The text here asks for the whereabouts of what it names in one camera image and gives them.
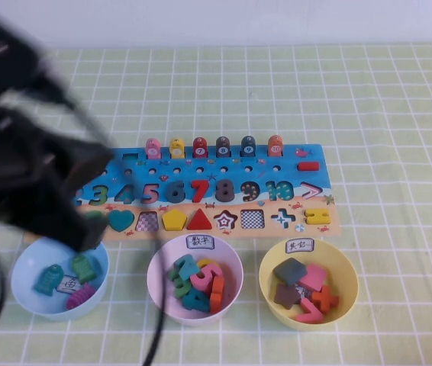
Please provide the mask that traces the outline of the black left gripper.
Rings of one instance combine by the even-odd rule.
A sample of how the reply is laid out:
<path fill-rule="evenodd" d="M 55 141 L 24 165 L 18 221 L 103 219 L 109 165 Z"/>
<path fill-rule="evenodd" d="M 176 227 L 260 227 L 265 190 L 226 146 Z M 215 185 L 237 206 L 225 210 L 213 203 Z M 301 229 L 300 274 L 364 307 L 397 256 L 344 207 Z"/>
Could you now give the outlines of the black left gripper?
<path fill-rule="evenodd" d="M 87 218 L 85 221 L 52 184 L 42 181 L 15 191 L 9 196 L 9 223 L 40 236 L 47 236 L 76 252 L 96 248 L 105 233 L 105 217 Z"/>

